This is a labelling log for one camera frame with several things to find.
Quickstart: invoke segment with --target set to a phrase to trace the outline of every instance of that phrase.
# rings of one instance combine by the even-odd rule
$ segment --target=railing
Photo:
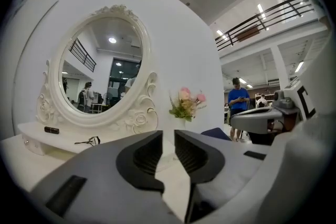
[[[79,41],[78,38],[76,38],[76,40],[72,43],[69,50],[88,69],[90,69],[92,72],[95,70],[96,62],[84,49],[82,43]]]
[[[222,36],[217,37],[216,44],[218,51],[233,46],[236,42],[241,42],[252,36],[258,35],[261,31],[269,30],[269,27],[302,14],[314,10],[309,3],[309,0],[286,0],[278,5],[275,5],[262,13],[247,19],[241,24],[235,26]]]

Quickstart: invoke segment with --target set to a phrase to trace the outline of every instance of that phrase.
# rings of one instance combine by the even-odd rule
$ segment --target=oval mirror
[[[59,85],[82,113],[107,111],[125,97],[138,75],[142,43],[128,21],[94,20],[74,35],[63,55]]]

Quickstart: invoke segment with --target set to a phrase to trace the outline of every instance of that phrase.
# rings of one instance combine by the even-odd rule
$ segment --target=flower bouquet
[[[175,118],[185,119],[190,122],[192,118],[195,118],[198,109],[206,107],[206,104],[204,104],[206,98],[202,92],[192,97],[190,90],[182,87],[178,94],[178,98],[175,101],[170,96],[173,108],[169,110],[169,113],[174,115]]]

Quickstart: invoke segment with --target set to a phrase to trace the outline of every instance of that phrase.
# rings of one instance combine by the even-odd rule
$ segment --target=blue t-shirt
[[[239,90],[233,89],[229,92],[229,103],[232,100],[236,100],[239,97],[250,98],[247,90],[244,88],[240,88]],[[247,102],[238,102],[231,106],[231,109],[243,109],[247,110]]]

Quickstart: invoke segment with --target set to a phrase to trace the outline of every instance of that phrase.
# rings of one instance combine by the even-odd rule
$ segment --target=pink flower
[[[190,90],[187,87],[182,87],[180,92],[187,92],[190,94]]]
[[[179,97],[180,99],[182,100],[188,100],[190,98],[190,92],[187,92],[187,91],[180,91],[180,94],[179,94]]]
[[[197,99],[199,100],[199,102],[205,102],[206,101],[205,95],[202,94],[202,93],[197,95]]]

